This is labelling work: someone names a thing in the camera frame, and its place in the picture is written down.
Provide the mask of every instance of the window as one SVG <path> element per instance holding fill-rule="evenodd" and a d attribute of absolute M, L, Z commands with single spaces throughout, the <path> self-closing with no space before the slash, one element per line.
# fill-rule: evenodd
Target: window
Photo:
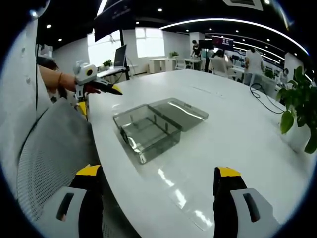
<path fill-rule="evenodd" d="M 95 42 L 94 31 L 87 35 L 88 56 L 90 63 L 99 67 L 108 59 L 114 62 L 115 50 L 121 46 L 120 32 L 115 31 Z"/>
<path fill-rule="evenodd" d="M 164 56 L 163 32 L 156 28 L 135 28 L 138 57 Z"/>

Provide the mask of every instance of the white pot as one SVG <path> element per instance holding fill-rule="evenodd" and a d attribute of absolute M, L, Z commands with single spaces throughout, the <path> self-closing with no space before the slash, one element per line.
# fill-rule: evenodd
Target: white pot
<path fill-rule="evenodd" d="M 311 136 L 311 131 L 307 125 L 297 126 L 296 120 L 292 128 L 283 135 L 289 146 L 297 153 L 303 152 Z"/>

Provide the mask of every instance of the plant on desk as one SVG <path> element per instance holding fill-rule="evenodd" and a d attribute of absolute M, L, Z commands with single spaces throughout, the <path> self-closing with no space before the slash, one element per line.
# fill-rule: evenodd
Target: plant on desk
<path fill-rule="evenodd" d="M 303 67 L 295 71 L 295 81 L 289 81 L 291 89 L 282 88 L 277 94 L 277 100 L 284 100 L 286 111 L 282 114 L 280 129 L 282 134 L 287 133 L 297 121 L 298 127 L 307 125 L 310 138 L 306 144 L 305 152 L 312 154 L 317 148 L 317 89 L 303 75 Z"/>
<path fill-rule="evenodd" d="M 172 51 L 172 52 L 169 53 L 169 57 L 170 57 L 170 58 L 173 58 L 173 57 L 175 57 L 175 56 L 179 56 L 178 52 Z"/>
<path fill-rule="evenodd" d="M 108 59 L 107 61 L 105 61 L 103 63 L 104 67 L 106 70 L 108 70 L 111 66 L 112 66 L 112 61 L 110 59 Z"/>

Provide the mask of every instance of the potted plant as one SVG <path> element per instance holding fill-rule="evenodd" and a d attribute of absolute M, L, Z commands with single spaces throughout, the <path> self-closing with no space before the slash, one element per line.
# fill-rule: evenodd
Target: potted plant
<path fill-rule="evenodd" d="M 288 143 L 299 152 L 304 147 L 312 154 L 317 148 L 317 89 L 303 75 L 303 67 L 295 70 L 291 89 L 282 88 L 277 100 L 284 100 L 286 111 L 282 114 L 280 129 L 289 134 Z"/>
<path fill-rule="evenodd" d="M 172 52 L 169 53 L 169 57 L 170 58 L 173 58 L 175 56 L 179 56 L 179 54 L 176 51 L 172 51 Z"/>
<path fill-rule="evenodd" d="M 112 66 L 112 61 L 108 59 L 107 61 L 103 63 L 103 65 L 105 67 L 105 70 L 108 70 Z"/>

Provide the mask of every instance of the white pillar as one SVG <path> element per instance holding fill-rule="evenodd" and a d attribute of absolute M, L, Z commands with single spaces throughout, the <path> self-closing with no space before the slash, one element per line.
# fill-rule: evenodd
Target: white pillar
<path fill-rule="evenodd" d="M 289 71 L 288 81 L 293 80 L 294 70 L 296 70 L 299 66 L 304 67 L 303 62 L 301 62 L 296 56 L 291 53 L 286 53 L 285 55 L 285 64 L 284 68 L 287 68 Z"/>
<path fill-rule="evenodd" d="M 200 32 L 191 32 L 189 33 L 189 47 L 190 47 L 190 53 L 193 52 L 193 40 L 196 40 L 197 43 L 199 43 L 199 40 L 204 40 L 205 39 L 205 35 L 203 33 Z"/>

